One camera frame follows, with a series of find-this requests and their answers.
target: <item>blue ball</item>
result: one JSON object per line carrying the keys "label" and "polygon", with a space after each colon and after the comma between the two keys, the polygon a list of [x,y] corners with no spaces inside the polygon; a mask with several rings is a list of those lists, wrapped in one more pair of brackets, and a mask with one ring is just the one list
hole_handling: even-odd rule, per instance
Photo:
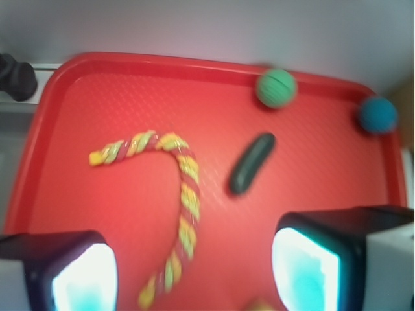
{"label": "blue ball", "polygon": [[372,97],[366,100],[359,112],[359,122],[368,132],[385,134],[395,130],[397,126],[397,111],[387,99]]}

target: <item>braided rope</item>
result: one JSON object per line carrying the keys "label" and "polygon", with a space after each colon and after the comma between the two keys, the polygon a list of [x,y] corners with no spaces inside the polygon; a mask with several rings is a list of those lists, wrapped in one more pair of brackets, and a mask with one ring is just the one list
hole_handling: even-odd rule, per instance
{"label": "braided rope", "polygon": [[200,218],[199,166],[189,145],[183,139],[174,133],[158,135],[152,130],[139,133],[131,140],[107,144],[102,150],[89,155],[90,165],[108,165],[147,150],[164,150],[176,158],[180,168],[181,194],[178,237],[164,265],[152,274],[141,289],[137,302],[142,309],[150,308],[157,296],[170,292],[172,286],[182,277],[187,264],[193,259],[197,243],[196,229]]}

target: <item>orange object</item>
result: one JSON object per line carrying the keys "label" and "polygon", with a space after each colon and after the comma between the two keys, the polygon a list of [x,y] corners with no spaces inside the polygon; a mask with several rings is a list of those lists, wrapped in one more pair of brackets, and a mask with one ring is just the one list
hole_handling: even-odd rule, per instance
{"label": "orange object", "polygon": [[251,302],[244,311],[275,311],[275,309],[262,299]]}

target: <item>green ball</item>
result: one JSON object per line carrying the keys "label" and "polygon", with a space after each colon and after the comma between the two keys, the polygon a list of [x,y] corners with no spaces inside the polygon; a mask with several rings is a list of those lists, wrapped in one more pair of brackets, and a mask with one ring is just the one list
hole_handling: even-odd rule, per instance
{"label": "green ball", "polygon": [[289,72],[282,69],[268,70],[257,81],[258,99],[270,108],[286,106],[296,93],[296,80]]}

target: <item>tennis ball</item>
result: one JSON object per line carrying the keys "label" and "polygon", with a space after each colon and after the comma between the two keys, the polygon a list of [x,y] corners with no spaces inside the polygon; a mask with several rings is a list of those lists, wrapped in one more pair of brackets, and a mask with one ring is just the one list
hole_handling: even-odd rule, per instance
{"label": "tennis ball", "polygon": [[297,93],[294,77],[282,69],[271,69],[257,81],[258,99],[270,108],[286,106]]}
{"label": "tennis ball", "polygon": [[397,121],[395,106],[385,98],[369,98],[363,102],[359,111],[361,126],[373,134],[392,132],[397,126]]}

